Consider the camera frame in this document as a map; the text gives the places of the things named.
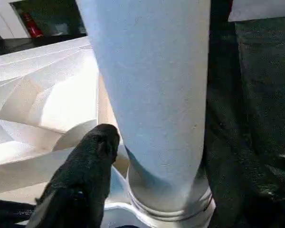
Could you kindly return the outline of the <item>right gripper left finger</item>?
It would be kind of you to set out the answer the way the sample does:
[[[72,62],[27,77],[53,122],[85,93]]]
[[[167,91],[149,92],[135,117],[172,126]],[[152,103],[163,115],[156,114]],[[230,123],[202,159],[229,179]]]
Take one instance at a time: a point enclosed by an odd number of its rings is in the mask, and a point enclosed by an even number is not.
[[[28,228],[98,228],[110,192],[120,136],[111,124],[90,130],[55,171]]]

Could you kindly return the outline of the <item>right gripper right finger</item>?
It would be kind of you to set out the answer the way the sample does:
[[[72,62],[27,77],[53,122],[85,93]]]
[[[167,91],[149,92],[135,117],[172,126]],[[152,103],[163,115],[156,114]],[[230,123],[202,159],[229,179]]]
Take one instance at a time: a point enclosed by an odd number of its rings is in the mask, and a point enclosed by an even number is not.
[[[205,159],[211,228],[285,228],[285,170],[258,159]]]

